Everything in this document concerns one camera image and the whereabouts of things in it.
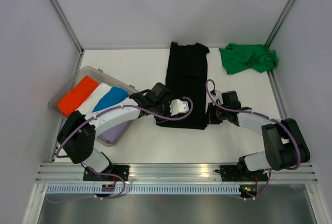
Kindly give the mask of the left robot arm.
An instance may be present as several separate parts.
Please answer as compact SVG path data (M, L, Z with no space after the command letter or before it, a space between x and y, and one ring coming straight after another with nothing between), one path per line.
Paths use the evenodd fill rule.
M170 116L171 90L158 82L152 89L130 94L122 102L90 114L72 112L57 141L57 158L68 158L73 164L84 164L95 170L101 180L109 180L113 167L100 151L94 148L95 138L113 127L147 115Z

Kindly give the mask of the black t shirt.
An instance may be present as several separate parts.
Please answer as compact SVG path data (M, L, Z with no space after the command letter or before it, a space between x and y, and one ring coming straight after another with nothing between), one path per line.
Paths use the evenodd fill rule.
M171 43L165 86L170 89L175 99L183 96L190 98L193 110L181 121L158 119L158 126L196 130L204 130L207 127L205 83L208 75L206 56L209 52L209 48L200 43Z

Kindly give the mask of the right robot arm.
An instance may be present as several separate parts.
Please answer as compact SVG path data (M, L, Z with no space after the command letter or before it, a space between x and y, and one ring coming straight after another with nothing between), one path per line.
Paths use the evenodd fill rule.
M224 121L246 128L262 137L264 150L242 156L237 162L237 175L248 180L256 171L295 170L311 159L309 148L297 122L292 118L276 120L242 107L235 91L208 93L209 124Z

